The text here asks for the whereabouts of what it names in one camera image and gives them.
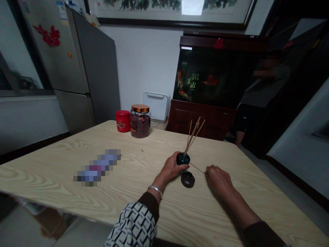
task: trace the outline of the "red tin can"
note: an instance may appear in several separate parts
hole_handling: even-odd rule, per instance
[[[130,131],[130,112],[120,110],[115,113],[115,119],[117,121],[117,129],[119,132]]]

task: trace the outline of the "gold jar lid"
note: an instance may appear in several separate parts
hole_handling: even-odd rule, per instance
[[[150,107],[147,105],[132,105],[131,106],[131,110],[132,111],[136,111],[136,112],[149,112],[150,111]]]

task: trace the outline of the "brown sleeve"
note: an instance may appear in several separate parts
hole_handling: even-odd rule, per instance
[[[269,227],[269,225],[260,221],[248,226],[243,230],[243,235],[247,239],[250,247],[283,247],[286,244],[283,240]]]
[[[155,223],[157,223],[159,219],[159,204],[157,199],[155,199],[151,193],[145,192],[137,202],[140,202],[147,207],[153,215]]]

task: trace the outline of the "incense stick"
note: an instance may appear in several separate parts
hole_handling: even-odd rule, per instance
[[[193,144],[193,142],[194,142],[194,140],[195,140],[195,138],[196,138],[196,136],[198,135],[198,133],[200,132],[200,130],[201,130],[201,128],[202,128],[202,126],[203,126],[203,124],[205,123],[205,121],[206,120],[203,120],[203,123],[201,124],[201,127],[200,127],[200,129],[198,130],[198,132],[196,133],[196,135],[195,135],[195,137],[194,137],[194,139],[193,139],[193,141],[192,141],[192,143],[189,145],[189,147],[188,147],[188,149],[186,150],[186,152],[188,152],[188,150],[190,149],[190,147],[192,146],[192,144]]]
[[[194,166],[195,168],[197,168],[195,165],[193,165],[191,162],[190,162],[190,165]],[[203,171],[201,171],[199,168],[197,168],[200,172],[202,172],[204,174]]]
[[[187,144],[186,144],[186,146],[188,146],[188,141],[190,140],[191,127],[192,127],[192,119],[191,119],[191,123],[190,123],[190,130],[188,131],[188,137],[187,137]]]
[[[190,138],[190,140],[188,141],[188,144],[187,144],[187,146],[186,146],[186,148],[185,148],[184,155],[187,153],[188,147],[190,146],[190,143],[191,143],[191,141],[192,141],[192,138],[193,138],[193,135],[194,135],[194,133],[195,133],[196,127],[197,127],[198,124],[199,124],[200,118],[201,118],[201,116],[199,117],[198,121],[197,121],[196,124],[195,124],[195,127],[194,127],[194,130],[193,130],[193,132],[192,132],[191,138]]]

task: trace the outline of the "framed painting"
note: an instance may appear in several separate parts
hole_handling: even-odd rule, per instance
[[[242,30],[255,4],[256,0],[95,0],[95,12],[100,23],[108,24]]]

